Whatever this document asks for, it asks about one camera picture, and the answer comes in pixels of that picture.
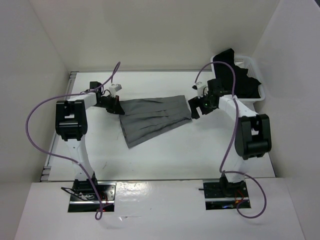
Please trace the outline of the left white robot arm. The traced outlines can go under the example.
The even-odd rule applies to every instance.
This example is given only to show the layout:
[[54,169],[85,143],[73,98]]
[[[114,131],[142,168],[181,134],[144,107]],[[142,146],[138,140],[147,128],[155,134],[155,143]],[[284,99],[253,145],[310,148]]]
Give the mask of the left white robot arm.
[[100,82],[91,81],[89,89],[85,92],[56,103],[55,130],[66,143],[70,158],[75,160],[72,163],[75,170],[73,189],[76,193],[82,193],[88,200],[97,198],[100,188],[86,149],[85,138],[88,132],[86,110],[99,107],[111,114],[124,115],[117,95],[121,89],[120,84],[112,83],[107,90],[104,90]]

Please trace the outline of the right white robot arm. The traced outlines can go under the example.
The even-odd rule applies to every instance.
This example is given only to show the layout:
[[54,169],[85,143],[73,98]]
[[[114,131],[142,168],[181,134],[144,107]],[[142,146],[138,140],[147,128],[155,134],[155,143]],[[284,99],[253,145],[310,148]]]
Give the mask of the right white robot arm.
[[188,101],[192,119],[200,118],[199,108],[202,115],[221,110],[234,121],[231,140],[219,167],[219,192],[231,197],[244,185],[245,161],[261,158],[271,150],[270,119],[248,108],[218,78],[196,82],[192,88],[197,91],[197,96]]

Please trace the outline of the grey pleated skirt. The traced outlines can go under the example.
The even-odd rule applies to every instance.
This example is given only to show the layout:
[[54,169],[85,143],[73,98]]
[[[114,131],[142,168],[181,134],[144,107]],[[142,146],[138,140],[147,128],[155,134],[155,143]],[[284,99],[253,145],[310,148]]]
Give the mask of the grey pleated skirt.
[[120,105],[120,126],[130,149],[192,121],[184,95],[132,99]]

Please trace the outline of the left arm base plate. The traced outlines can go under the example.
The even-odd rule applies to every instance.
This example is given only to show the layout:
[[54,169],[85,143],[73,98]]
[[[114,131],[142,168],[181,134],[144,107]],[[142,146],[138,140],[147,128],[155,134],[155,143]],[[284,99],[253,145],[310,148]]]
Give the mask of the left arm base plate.
[[[114,212],[116,183],[101,182],[95,185],[98,196],[102,202],[103,212]],[[72,187],[61,187],[65,193],[69,194],[69,213],[88,213],[100,210],[100,202],[90,183],[73,183]]]

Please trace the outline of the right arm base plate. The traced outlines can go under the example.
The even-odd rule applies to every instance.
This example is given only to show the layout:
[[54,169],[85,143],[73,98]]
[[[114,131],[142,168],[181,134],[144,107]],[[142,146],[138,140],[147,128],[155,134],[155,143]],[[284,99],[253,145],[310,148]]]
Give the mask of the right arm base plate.
[[245,181],[228,182],[225,176],[219,179],[205,179],[198,189],[204,193],[206,210],[232,210],[251,208]]

